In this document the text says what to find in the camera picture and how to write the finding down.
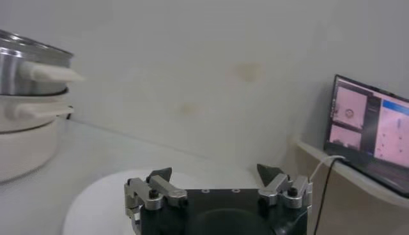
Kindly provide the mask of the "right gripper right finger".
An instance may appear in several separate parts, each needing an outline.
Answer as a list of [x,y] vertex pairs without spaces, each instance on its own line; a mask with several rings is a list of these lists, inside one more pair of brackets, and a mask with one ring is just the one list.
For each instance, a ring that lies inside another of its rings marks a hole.
[[257,172],[264,185],[258,190],[267,206],[275,206],[279,201],[289,209],[312,211],[313,183],[307,176],[291,179],[278,167],[257,164]]

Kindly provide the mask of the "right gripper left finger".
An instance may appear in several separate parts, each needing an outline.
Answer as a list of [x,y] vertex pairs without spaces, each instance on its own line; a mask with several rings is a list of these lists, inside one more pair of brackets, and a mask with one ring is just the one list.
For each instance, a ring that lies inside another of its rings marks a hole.
[[151,172],[145,179],[130,178],[124,184],[125,214],[136,222],[141,208],[148,211],[161,210],[165,204],[182,208],[188,202],[186,190],[170,183],[172,168],[168,167]]

